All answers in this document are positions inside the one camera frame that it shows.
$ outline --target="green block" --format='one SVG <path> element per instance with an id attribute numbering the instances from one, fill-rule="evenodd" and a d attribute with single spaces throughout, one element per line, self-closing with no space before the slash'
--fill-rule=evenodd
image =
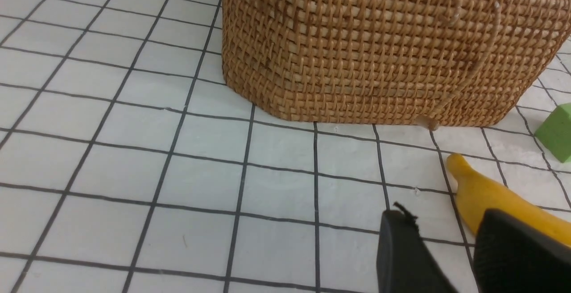
<path id="1" fill-rule="evenodd" d="M 555 108 L 535 135 L 560 162 L 571 162 L 571 103 Z"/>

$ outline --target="wicker basket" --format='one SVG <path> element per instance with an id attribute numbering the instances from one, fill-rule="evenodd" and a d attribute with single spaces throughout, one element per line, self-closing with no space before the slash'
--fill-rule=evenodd
<path id="1" fill-rule="evenodd" d="M 285 120 L 489 126 L 570 33 L 571 0 L 223 0 L 223 73 Z"/>

